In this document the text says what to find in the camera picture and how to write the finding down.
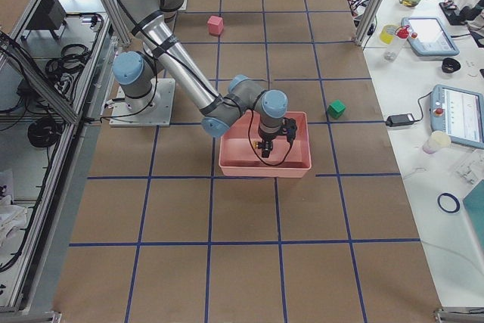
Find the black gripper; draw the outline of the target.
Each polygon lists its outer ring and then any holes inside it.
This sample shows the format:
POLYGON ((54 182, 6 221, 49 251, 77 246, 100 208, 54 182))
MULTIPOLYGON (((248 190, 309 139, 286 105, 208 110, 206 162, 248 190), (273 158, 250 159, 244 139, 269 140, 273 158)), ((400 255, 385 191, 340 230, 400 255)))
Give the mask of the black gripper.
POLYGON ((273 141, 278 137, 278 132, 269 133, 259 129, 258 135, 261 141, 265 142, 260 144, 261 156, 269 158, 273 150, 273 141))

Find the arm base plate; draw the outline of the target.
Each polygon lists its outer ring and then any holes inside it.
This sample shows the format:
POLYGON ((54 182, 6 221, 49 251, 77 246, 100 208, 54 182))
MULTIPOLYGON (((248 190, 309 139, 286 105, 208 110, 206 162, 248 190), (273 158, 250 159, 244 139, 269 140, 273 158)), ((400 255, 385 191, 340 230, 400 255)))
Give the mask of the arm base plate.
POLYGON ((151 127, 170 125, 176 82, 171 78, 152 79, 151 90, 141 98, 125 95, 120 85, 109 124, 112 127, 151 127))

